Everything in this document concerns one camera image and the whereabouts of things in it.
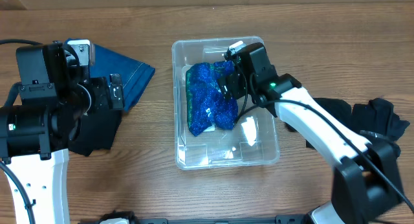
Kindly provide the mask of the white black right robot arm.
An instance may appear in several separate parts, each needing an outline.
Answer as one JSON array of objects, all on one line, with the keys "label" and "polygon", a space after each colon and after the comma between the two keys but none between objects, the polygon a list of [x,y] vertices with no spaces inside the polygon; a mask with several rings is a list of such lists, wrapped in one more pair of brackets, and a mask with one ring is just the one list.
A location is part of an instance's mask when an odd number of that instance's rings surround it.
[{"label": "white black right robot arm", "polygon": [[322,108],[290,74],[278,75],[262,43],[238,41],[224,53],[236,72],[220,78],[227,99],[251,96],[254,107],[266,109],[310,143],[333,171],[331,200],[296,223],[369,223],[405,203],[397,158],[388,142],[365,138]]}]

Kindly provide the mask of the blue denim jeans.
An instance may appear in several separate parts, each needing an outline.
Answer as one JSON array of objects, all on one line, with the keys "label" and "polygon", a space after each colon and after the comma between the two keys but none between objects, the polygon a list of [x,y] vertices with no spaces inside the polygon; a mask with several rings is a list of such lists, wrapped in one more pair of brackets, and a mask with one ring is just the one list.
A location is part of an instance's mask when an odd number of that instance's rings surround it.
[{"label": "blue denim jeans", "polygon": [[138,103],[155,73],[155,68],[152,66],[103,46],[92,44],[88,39],[69,38],[65,42],[74,50],[77,50],[76,46],[79,44],[92,46],[93,64],[89,67],[91,78],[106,77],[107,83],[110,84],[109,76],[111,74],[120,75],[124,92],[125,112],[128,112]]}]

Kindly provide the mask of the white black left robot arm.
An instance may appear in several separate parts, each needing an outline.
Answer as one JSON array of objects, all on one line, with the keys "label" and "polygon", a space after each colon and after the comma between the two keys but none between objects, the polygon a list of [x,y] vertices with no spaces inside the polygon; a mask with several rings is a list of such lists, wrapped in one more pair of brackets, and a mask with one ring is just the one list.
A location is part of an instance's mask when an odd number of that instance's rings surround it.
[{"label": "white black left robot arm", "polygon": [[93,78],[87,39],[42,44],[19,40],[20,81],[1,108],[1,169],[18,223],[68,223],[69,145],[82,118],[124,108],[119,74]]}]

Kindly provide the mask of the sparkly blue green garment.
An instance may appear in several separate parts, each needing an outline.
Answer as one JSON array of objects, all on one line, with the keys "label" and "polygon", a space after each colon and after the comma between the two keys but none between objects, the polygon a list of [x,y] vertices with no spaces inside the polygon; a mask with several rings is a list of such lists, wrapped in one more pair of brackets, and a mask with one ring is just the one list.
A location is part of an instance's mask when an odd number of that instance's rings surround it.
[{"label": "sparkly blue green garment", "polygon": [[225,99],[218,84],[218,79],[234,71],[229,61],[196,63],[186,71],[187,123],[194,136],[211,126],[224,130],[234,128],[237,100]]}]

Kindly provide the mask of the black garment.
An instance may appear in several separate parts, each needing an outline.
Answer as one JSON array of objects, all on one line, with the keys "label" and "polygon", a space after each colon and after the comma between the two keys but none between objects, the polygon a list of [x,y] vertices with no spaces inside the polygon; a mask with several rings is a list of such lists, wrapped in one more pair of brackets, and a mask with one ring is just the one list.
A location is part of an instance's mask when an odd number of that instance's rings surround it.
[{"label": "black garment", "polygon": [[110,150],[121,121],[122,111],[102,111],[83,116],[80,133],[69,144],[69,150],[86,157],[94,150]]},{"label": "black garment", "polygon": [[391,102],[376,98],[368,101],[367,104],[351,106],[340,99],[315,98],[314,100],[355,133],[364,134],[366,137],[376,133],[380,139],[389,141],[395,156],[400,156],[401,149],[396,141],[403,136],[410,122],[402,120],[394,112],[394,105]]}]

